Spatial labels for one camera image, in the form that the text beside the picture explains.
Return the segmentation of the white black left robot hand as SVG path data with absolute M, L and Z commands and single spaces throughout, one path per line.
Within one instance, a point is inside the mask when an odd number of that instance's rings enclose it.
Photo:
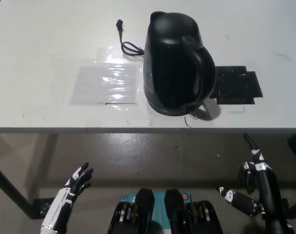
M 58 191 L 40 228 L 41 234 L 65 234 L 78 196 L 88 187 L 93 168 L 86 162 L 79 167 Z

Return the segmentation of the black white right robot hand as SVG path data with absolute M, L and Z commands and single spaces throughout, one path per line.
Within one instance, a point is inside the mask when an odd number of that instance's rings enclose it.
M 252 161 L 246 161 L 238 174 L 238 188 L 246 189 L 248 194 L 259 187 L 259 199 L 253 200 L 239 191 L 220 186 L 217 191 L 228 204 L 248 216 L 264 214 L 268 219 L 284 217 L 278 180 L 272 168 L 267 164 L 261 150 L 247 134 L 243 134 L 252 155 Z

